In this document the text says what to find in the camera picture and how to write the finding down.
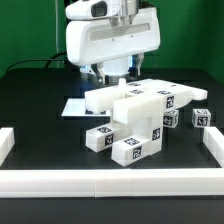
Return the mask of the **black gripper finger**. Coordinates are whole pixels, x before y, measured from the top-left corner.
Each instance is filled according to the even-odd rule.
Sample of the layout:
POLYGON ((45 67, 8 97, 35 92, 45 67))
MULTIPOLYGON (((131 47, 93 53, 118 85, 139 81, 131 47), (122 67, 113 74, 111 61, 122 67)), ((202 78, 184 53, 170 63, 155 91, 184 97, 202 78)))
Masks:
POLYGON ((138 77, 141 74, 141 66, 144 60, 144 54, 139 53, 133 56, 133 65, 135 68, 135 76, 138 77))
POLYGON ((103 64, 102 63, 94 64, 93 71, 97 77, 98 83, 104 84, 105 83, 105 73, 103 71, 103 64))

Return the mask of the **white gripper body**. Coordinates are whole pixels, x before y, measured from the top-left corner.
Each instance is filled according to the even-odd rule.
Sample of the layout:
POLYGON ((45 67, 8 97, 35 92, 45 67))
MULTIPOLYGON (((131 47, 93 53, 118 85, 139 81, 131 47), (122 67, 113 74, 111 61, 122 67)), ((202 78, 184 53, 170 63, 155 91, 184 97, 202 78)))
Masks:
POLYGON ((67 56, 78 66, 154 51, 159 45, 155 7, 140 9, 131 25, 112 26, 100 19, 71 21, 66 29, 67 56))

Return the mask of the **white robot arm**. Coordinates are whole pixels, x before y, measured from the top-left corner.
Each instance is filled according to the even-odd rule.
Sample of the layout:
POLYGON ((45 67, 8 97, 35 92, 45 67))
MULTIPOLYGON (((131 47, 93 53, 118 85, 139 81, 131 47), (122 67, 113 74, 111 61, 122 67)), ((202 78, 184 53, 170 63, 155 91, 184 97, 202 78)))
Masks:
POLYGON ((139 75, 144 54, 160 45, 157 10, 139 0, 77 0, 65 9, 68 60, 107 75, 139 75))

